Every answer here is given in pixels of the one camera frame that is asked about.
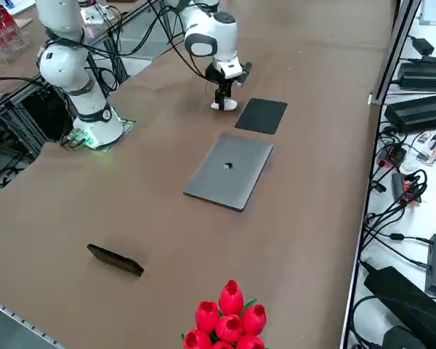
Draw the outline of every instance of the smartphone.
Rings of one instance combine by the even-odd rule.
[[[114,265],[139,277],[144,273],[144,268],[131,258],[121,256],[115,252],[108,251],[107,249],[103,249],[102,247],[93,244],[88,244],[87,249],[95,256],[95,258],[102,262]]]

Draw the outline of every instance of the red tulip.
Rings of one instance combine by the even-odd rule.
[[[195,323],[197,328],[210,333],[217,325],[219,318],[218,305],[211,300],[200,302],[195,311]]]
[[[245,334],[239,339],[235,349],[265,349],[265,344],[256,336]]]
[[[242,315],[242,328],[245,333],[258,336],[267,323],[265,307],[261,304],[252,305]]]
[[[228,343],[237,342],[242,336],[242,324],[239,316],[222,316],[218,319],[215,332],[218,338]]]
[[[244,297],[238,284],[229,280],[219,296],[219,307],[225,315],[239,315],[244,306]]]
[[[231,344],[227,344],[226,342],[216,342],[212,349],[234,349],[234,347]]]
[[[184,337],[184,349],[211,349],[210,337],[200,329],[191,329]]]

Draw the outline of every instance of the brown table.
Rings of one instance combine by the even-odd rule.
[[[117,6],[122,12],[131,11],[136,7],[143,4],[144,1],[140,0],[136,3],[110,3],[110,5]],[[30,41],[29,47],[13,56],[13,60],[10,64],[0,64],[0,76],[23,76],[26,78],[33,78],[39,74],[39,70],[36,65],[37,54],[39,49],[48,40],[48,36],[45,34],[45,27],[39,21],[37,14],[37,8],[35,5],[29,7],[25,11],[14,16],[15,18],[32,18],[33,21],[24,27],[24,31],[28,33],[26,36]],[[92,29],[92,33],[100,31],[100,27]],[[25,84],[23,81],[6,80],[0,81],[0,92],[12,92],[19,86]]]
[[[235,112],[170,52],[110,97],[137,120],[112,153],[48,144],[0,194],[0,302],[67,348],[181,348],[201,299],[235,278],[270,348],[340,341],[389,39],[387,1],[227,0],[254,64]],[[251,97],[288,103],[273,136],[233,129]],[[274,151],[243,213],[182,190],[220,132]],[[139,261],[141,278],[86,244]]]

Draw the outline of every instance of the gray laptop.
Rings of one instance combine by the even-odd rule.
[[[273,145],[222,133],[184,194],[243,211]]]

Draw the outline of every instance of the green leaf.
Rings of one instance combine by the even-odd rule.
[[[218,338],[217,334],[215,333],[215,331],[211,331],[210,340],[213,344],[215,344],[216,342],[219,342],[219,338]]]
[[[247,308],[250,308],[252,305],[256,305],[258,302],[259,300],[257,298],[252,298],[251,300],[249,300],[246,304],[244,304],[241,315],[244,314],[244,311],[246,311]]]

